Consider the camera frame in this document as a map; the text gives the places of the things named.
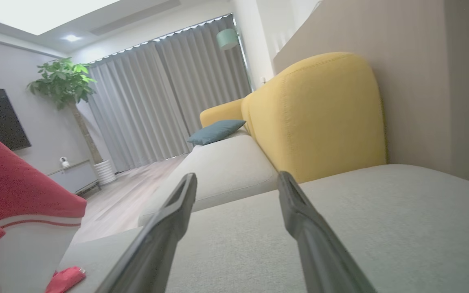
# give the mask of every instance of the tree trunk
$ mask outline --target tree trunk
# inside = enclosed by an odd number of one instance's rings
[[[75,117],[75,121],[77,121],[77,124],[79,125],[79,128],[82,132],[82,135],[84,136],[84,139],[86,140],[86,144],[88,145],[88,148],[90,148],[90,153],[92,154],[93,163],[94,164],[102,163],[103,158],[101,157],[99,150],[97,150],[97,147],[95,146],[95,143],[93,142],[93,139],[90,136],[90,133],[88,132],[86,123],[84,123],[84,119],[82,118],[81,112],[79,112],[79,109],[77,108],[75,102],[68,103],[68,107],[72,111],[73,117]]]

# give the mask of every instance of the wooden floor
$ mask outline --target wooden floor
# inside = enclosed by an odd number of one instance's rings
[[[94,194],[86,198],[86,213],[72,244],[136,228],[138,215],[149,197],[185,157],[177,156],[125,171],[117,175],[117,181],[103,186],[101,191],[97,188],[90,191]]]

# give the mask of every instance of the yellow sofa backrest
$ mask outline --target yellow sofa backrest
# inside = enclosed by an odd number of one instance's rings
[[[298,182],[386,163],[378,86],[357,55],[295,63],[244,98],[241,111],[272,165]]]

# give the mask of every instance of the curtain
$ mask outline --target curtain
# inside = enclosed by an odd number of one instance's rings
[[[232,15],[156,44],[190,133],[202,128],[203,110],[251,93],[240,46],[222,51],[216,43],[216,34],[226,28],[235,28]]]
[[[221,51],[216,34],[232,15],[206,22],[90,67],[89,99],[117,171],[190,152],[200,113],[251,92],[240,46]]]

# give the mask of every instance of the plant pot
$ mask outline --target plant pot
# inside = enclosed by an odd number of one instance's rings
[[[95,164],[95,170],[99,175],[99,185],[106,185],[117,180],[115,173],[113,173],[112,162],[106,160],[102,163]]]

